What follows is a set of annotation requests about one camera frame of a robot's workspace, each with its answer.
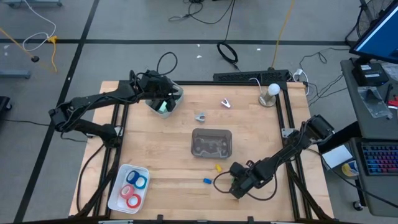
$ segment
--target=white ball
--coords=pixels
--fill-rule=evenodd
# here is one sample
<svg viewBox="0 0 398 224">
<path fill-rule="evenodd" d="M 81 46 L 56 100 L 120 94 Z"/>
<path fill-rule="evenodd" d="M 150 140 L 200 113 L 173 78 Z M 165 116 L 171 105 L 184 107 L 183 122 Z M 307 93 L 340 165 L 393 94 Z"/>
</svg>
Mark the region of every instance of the white ball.
<svg viewBox="0 0 398 224">
<path fill-rule="evenodd" d="M 269 87 L 268 87 L 268 94 L 270 96 L 277 95 L 279 93 L 279 91 L 280 91 L 280 87 L 276 83 L 273 83 L 273 84 L 269 85 Z"/>
</svg>

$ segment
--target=blue tape roll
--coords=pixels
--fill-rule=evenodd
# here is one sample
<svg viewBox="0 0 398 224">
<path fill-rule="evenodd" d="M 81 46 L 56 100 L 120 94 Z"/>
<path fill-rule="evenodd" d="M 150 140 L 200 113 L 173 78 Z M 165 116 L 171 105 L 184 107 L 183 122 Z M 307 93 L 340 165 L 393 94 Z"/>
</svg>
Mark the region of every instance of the blue tape roll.
<svg viewBox="0 0 398 224">
<path fill-rule="evenodd" d="M 138 186 L 138 185 L 137 185 L 138 180 L 137 180 L 137 181 L 134 183 L 134 186 L 136 187 L 136 189 L 144 189 L 145 186 L 147 185 L 147 178 L 144 177 L 144 176 L 141 176 L 141 175 L 138 177 L 138 179 L 140 179 L 140 178 L 144 179 L 144 183 L 143 183 L 141 186 Z"/>
<path fill-rule="evenodd" d="M 129 173 L 129 175 L 127 175 L 126 181 L 129 184 L 135 185 L 139 177 L 140 177 L 139 173 L 133 170 Z"/>
</svg>

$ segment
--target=computer monitor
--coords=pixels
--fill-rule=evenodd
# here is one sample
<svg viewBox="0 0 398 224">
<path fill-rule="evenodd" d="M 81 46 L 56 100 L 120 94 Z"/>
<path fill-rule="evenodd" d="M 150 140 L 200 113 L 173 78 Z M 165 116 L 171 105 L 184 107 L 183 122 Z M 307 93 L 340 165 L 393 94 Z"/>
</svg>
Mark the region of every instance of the computer monitor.
<svg viewBox="0 0 398 224">
<path fill-rule="evenodd" d="M 360 62 L 368 63 L 372 58 L 398 63 L 398 0 L 381 12 L 381 16 L 349 50 L 361 56 Z"/>
</svg>

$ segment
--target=gray floor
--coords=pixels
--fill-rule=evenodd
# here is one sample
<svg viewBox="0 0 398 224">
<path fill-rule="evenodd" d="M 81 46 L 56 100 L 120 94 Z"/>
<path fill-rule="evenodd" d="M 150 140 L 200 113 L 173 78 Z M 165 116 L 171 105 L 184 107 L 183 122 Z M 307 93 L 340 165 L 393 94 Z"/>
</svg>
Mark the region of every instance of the gray floor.
<svg viewBox="0 0 398 224">
<path fill-rule="evenodd" d="M 93 0 L 68 0 L 63 7 L 36 7 L 37 12 L 57 24 L 61 39 L 79 39 Z M 206 0 L 198 17 L 212 21 L 228 6 L 228 1 Z M 283 24 L 290 0 L 264 1 L 237 0 L 230 39 L 276 40 Z M 297 1 L 283 40 L 343 40 L 358 15 L 357 0 L 308 0 Z M 180 0 L 100 0 L 89 39 L 222 39 L 227 19 L 208 26 L 192 19 L 168 22 L 174 15 L 185 14 L 187 5 Z M 13 37 L 23 39 L 35 32 L 51 31 L 51 25 L 33 15 L 26 7 L 11 9 L 0 4 L 1 27 Z M 243 71 L 265 70 L 272 62 L 273 45 L 234 45 L 239 54 L 239 67 Z M 329 46 L 281 45 L 275 68 L 287 68 L 294 72 L 304 55 L 313 54 Z M 57 74 L 38 67 L 14 44 L 0 44 L 0 67 L 29 69 L 30 80 L 0 81 L 0 95 L 12 98 L 14 109 L 9 119 L 26 119 L 49 123 L 47 111 L 57 103 L 65 77 L 75 54 L 76 44 L 58 44 Z M 215 45 L 84 45 L 67 100 L 74 96 L 95 94 L 104 80 L 127 79 L 130 69 L 141 72 L 155 69 L 159 57 L 168 51 L 178 56 L 178 67 L 170 74 L 174 80 L 211 80 L 214 73 L 233 72 L 234 68 L 223 61 Z M 50 66 L 52 46 L 45 44 L 34 52 L 41 62 Z M 322 64 L 317 57 L 307 58 L 303 67 L 310 79 L 322 88 L 340 73 L 340 60 L 351 55 L 346 51 L 327 50 L 328 59 Z M 161 70 L 168 70 L 173 59 L 165 58 Z M 330 91 L 345 87 L 342 79 Z M 308 99 L 313 97 L 310 91 Z M 322 114 L 337 130 L 355 121 L 355 115 L 347 91 L 339 92 L 317 101 L 310 108 L 311 114 Z M 46 127 L 31 124 L 3 123 L 0 128 L 0 223 L 12 222 L 22 194 L 43 143 Z M 82 138 L 71 133 L 74 138 Z M 85 144 L 62 141 L 54 134 L 44 161 L 34 194 L 24 221 L 63 218 L 68 215 L 72 195 L 78 177 Z M 397 223 L 396 218 L 374 217 L 366 209 L 356 212 L 351 202 L 358 199 L 356 190 L 333 174 L 326 173 L 328 190 L 336 218 L 358 223 Z"/>
</svg>

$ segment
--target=blue block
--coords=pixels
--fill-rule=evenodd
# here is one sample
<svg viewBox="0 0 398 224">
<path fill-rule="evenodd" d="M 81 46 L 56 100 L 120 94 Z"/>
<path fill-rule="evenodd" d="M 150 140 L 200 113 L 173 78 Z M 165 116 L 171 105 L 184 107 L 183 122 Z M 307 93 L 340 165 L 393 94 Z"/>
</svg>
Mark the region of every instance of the blue block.
<svg viewBox="0 0 398 224">
<path fill-rule="evenodd" d="M 204 183 L 206 183 L 206 184 L 211 184 L 211 180 L 210 180 L 210 179 L 204 178 L 203 181 L 204 181 Z"/>
</svg>

